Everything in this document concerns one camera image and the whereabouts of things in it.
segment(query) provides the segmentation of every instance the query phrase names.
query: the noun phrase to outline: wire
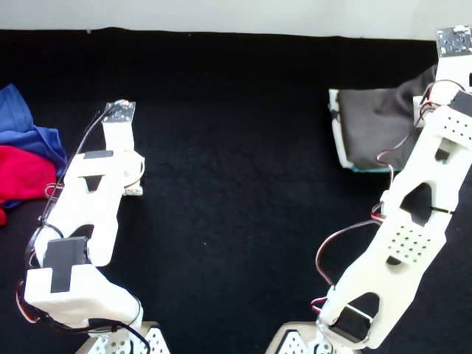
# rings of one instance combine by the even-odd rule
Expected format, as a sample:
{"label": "wire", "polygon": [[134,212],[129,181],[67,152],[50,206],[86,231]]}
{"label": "wire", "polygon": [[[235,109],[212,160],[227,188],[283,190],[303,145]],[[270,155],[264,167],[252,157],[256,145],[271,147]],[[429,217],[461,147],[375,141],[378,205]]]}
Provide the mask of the wire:
{"label": "wire", "polygon": [[73,327],[65,326],[64,324],[55,321],[50,316],[48,316],[47,318],[48,318],[48,320],[47,320],[48,323],[52,327],[54,327],[57,330],[61,330],[63,332],[66,332],[66,333],[92,333],[93,330],[97,330],[97,329],[104,328],[104,327],[107,327],[107,326],[110,327],[110,330],[107,330],[106,332],[116,332],[118,329],[124,328],[128,332],[133,334],[135,337],[137,337],[146,346],[147,354],[150,354],[150,344],[146,340],[146,338],[143,337],[141,335],[141,333],[139,333],[137,330],[132,328],[129,324],[123,323],[121,321],[115,321],[113,319],[99,319],[99,320],[102,320],[102,321],[100,321],[101,323],[99,323],[99,324],[90,325],[90,326],[82,327],[82,328],[73,328]]}
{"label": "wire", "polygon": [[325,302],[327,300],[327,296],[324,296],[324,297],[319,297],[317,299],[314,299],[314,300],[311,300],[310,302],[310,306],[311,306],[311,310],[314,312],[314,313],[320,313],[322,312],[322,309],[319,308],[317,305],[321,302]]}
{"label": "wire", "polygon": [[43,222],[43,226],[45,227],[49,227],[50,229],[53,229],[54,231],[57,232],[57,234],[60,236],[60,238],[64,238],[64,234],[62,233],[61,230],[59,230],[56,226],[50,224],[50,223],[47,223],[47,222]]}
{"label": "wire", "polygon": [[34,317],[30,315],[21,304],[21,300],[20,300],[21,297],[19,296],[18,292],[20,290],[20,287],[23,285],[23,283],[24,283],[23,280],[20,280],[15,288],[16,305],[18,306],[18,309],[20,310],[20,313],[21,315],[23,315],[24,319],[26,319],[29,323],[36,323],[40,319],[39,316]]}
{"label": "wire", "polygon": [[[141,156],[136,152],[136,151],[132,151],[132,150],[125,150],[126,153],[134,153],[136,154],[139,158],[141,158]],[[133,184],[139,182],[141,180],[141,178],[143,177],[143,175],[145,174],[145,160],[143,158],[141,158],[141,170],[139,171],[139,177],[134,180],[132,183],[127,183],[125,185],[125,188],[129,188],[131,187]]]}
{"label": "wire", "polygon": [[431,91],[433,90],[434,85],[436,85],[437,83],[444,83],[444,82],[454,83],[454,84],[458,85],[461,90],[465,91],[464,86],[462,86],[457,81],[449,80],[449,79],[436,80],[433,83],[430,83],[429,85],[426,86],[426,90],[424,91],[423,96],[421,97],[420,103],[423,103],[426,98],[429,98],[429,95],[431,94]]}
{"label": "wire", "polygon": [[323,243],[321,244],[321,246],[318,248],[318,251],[316,252],[316,256],[315,256],[316,270],[318,271],[319,275],[321,275],[323,277],[323,279],[326,280],[326,282],[328,283],[329,286],[334,286],[334,281],[332,281],[331,278],[329,278],[329,276],[325,273],[325,271],[323,270],[323,268],[321,267],[321,265],[319,263],[320,256],[322,255],[322,252],[325,249],[326,245],[330,241],[332,241],[335,237],[339,236],[340,234],[344,234],[346,231],[349,231],[349,230],[352,230],[352,229],[357,229],[358,227],[370,225],[371,223],[376,223],[378,225],[381,224],[380,221],[372,220],[372,219],[367,220],[367,221],[361,221],[360,223],[355,223],[355,224],[353,224],[351,226],[348,226],[348,227],[346,227],[342,230],[336,231],[333,234],[331,234],[330,236],[328,236],[326,238],[326,240],[324,240]]}

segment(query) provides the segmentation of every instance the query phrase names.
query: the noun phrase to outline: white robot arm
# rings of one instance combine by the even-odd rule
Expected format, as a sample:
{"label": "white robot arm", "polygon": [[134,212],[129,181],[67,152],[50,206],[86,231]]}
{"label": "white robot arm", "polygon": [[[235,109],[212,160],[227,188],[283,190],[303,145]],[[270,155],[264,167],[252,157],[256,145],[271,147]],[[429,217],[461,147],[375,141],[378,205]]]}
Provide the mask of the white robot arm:
{"label": "white robot arm", "polygon": [[[24,298],[17,294],[24,314],[24,302],[37,310],[36,316],[25,314],[31,322],[43,320],[66,332],[100,337],[86,353],[129,353],[132,347],[146,353],[151,348],[148,338],[145,343],[142,338],[146,331],[139,300],[97,268],[111,260],[121,197],[142,195],[145,159],[134,150],[134,109],[135,103],[126,100],[109,103],[91,125],[90,129],[103,124],[106,150],[73,156],[62,192],[56,198],[54,188],[50,201],[57,201],[45,213],[27,250]],[[31,265],[34,257],[36,267]],[[160,342],[160,353],[168,353],[160,330],[151,331],[149,338]]]}
{"label": "white robot arm", "polygon": [[[367,250],[328,291],[316,320],[309,353],[352,353],[381,345],[412,303],[421,278],[446,242],[445,230],[458,204],[459,188],[472,164],[471,28],[438,32],[440,56],[423,115],[424,128],[404,168],[381,197],[382,221]],[[438,160],[437,153],[446,158]],[[431,187],[431,216],[412,220],[401,208],[416,187]],[[374,293],[378,312],[369,316],[350,303]]]}

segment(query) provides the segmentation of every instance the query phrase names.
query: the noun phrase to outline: gray cloth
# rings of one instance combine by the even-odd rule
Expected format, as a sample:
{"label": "gray cloth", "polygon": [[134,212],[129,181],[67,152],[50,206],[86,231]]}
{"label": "gray cloth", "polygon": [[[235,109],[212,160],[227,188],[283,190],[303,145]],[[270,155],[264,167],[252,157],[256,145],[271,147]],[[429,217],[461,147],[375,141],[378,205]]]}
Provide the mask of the gray cloth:
{"label": "gray cloth", "polygon": [[[393,148],[413,128],[413,96],[423,95],[434,81],[437,66],[432,66],[413,80],[397,88],[340,90],[339,116],[347,159],[359,170],[382,168],[375,157]],[[402,168],[416,142],[415,131],[399,149],[382,160]]]}

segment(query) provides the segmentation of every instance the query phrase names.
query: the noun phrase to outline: black wire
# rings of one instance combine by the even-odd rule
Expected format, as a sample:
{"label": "black wire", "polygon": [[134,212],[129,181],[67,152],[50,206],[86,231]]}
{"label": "black wire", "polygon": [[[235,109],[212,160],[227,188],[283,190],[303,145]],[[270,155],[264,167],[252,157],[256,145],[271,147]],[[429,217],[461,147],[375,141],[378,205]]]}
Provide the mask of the black wire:
{"label": "black wire", "polygon": [[126,329],[128,332],[132,333],[137,337],[147,348],[147,354],[150,353],[150,344],[146,340],[145,337],[141,335],[137,330],[132,328],[129,324],[123,323],[121,321],[114,321],[113,319],[103,319],[102,323],[100,324],[95,324],[95,325],[90,325],[87,327],[81,327],[81,328],[72,328],[65,326],[64,324],[55,321],[54,319],[51,319],[51,317],[47,317],[47,321],[49,325],[51,325],[53,328],[57,330],[61,330],[66,333],[90,333],[93,330],[97,330],[100,328],[104,328],[109,326],[110,330],[107,330],[106,332],[116,332],[120,328]]}
{"label": "black wire", "polygon": [[64,234],[56,226],[50,223],[46,223],[46,222],[44,222],[43,225],[45,227],[49,227],[50,229],[53,229],[54,231],[56,231],[59,234],[60,238],[64,238]]}

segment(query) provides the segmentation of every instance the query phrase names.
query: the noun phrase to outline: black floor mat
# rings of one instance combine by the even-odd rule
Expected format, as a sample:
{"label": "black floor mat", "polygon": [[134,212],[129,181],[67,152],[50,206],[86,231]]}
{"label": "black floor mat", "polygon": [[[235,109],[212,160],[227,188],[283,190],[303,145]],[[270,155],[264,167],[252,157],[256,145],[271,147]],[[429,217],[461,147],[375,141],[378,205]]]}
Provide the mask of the black floor mat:
{"label": "black floor mat", "polygon": [[[387,183],[339,167],[327,88],[396,85],[436,57],[432,43],[340,38],[116,29],[0,38],[0,84],[14,82],[35,122],[59,128],[69,152],[105,102],[137,101],[145,195],[123,200],[103,271],[142,300],[174,354],[263,353],[283,322],[313,319],[308,302],[327,290],[315,248],[366,219]],[[97,132],[88,147],[100,139]],[[466,182],[449,243],[392,334],[391,353],[467,350],[471,195]],[[84,340],[27,324],[15,308],[22,252],[43,205],[11,210],[0,229],[6,353],[72,353]],[[326,250],[334,277],[373,231]]]}

